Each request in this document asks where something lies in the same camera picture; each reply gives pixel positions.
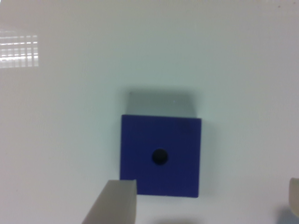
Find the white surface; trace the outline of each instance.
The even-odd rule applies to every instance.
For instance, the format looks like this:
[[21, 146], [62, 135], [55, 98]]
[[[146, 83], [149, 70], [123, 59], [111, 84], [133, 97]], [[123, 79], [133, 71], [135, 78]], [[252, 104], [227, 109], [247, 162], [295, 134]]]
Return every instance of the white surface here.
[[131, 88], [190, 91], [203, 119], [200, 197], [138, 196], [136, 224], [282, 223], [299, 2], [4, 0], [0, 22], [38, 35], [39, 56], [0, 70], [0, 223], [82, 222], [119, 178]]

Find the blue square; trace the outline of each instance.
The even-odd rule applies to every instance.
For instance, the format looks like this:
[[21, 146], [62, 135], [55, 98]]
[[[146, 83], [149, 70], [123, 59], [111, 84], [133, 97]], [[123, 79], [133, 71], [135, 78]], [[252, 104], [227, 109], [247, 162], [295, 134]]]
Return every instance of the blue square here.
[[137, 193], [198, 197], [201, 120], [122, 115], [121, 180]]

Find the hole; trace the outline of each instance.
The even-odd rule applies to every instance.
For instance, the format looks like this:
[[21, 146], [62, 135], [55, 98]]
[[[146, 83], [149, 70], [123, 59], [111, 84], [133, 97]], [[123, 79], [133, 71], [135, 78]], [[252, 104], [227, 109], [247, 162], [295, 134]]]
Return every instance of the hole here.
[[158, 148], [152, 153], [152, 160], [157, 165], [164, 165], [168, 161], [168, 153], [164, 149]]

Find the blue block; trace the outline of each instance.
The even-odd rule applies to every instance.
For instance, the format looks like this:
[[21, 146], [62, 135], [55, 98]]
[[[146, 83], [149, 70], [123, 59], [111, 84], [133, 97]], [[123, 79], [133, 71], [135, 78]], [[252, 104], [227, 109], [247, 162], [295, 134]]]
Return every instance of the blue block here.
[[122, 115], [121, 180], [137, 193], [198, 197], [201, 120]]

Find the circular hole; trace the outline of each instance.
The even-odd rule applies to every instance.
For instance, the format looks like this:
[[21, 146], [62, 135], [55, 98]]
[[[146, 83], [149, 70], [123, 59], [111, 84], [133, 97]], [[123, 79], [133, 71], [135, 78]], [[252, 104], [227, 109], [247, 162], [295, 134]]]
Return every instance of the circular hole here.
[[152, 160], [157, 165], [164, 165], [168, 161], [168, 153], [164, 149], [158, 148], [152, 153]]

